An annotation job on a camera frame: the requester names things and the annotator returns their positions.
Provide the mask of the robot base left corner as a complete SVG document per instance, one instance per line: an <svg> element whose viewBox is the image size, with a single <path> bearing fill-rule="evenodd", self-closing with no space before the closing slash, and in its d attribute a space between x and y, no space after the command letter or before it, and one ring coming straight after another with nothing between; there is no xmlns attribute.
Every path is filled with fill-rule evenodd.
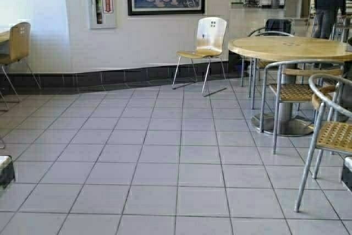
<svg viewBox="0 0 352 235"><path fill-rule="evenodd" d="M1 155L1 187L5 189L12 181L15 181L13 159L9 155Z"/></svg>

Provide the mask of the robot base right corner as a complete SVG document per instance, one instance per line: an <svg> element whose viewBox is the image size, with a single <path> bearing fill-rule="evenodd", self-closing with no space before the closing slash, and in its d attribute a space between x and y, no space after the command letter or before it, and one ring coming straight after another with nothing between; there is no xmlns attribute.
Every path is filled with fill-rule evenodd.
<svg viewBox="0 0 352 235"><path fill-rule="evenodd" d="M343 163L341 181L350 192L352 191L351 178L351 156L346 156Z"/></svg>

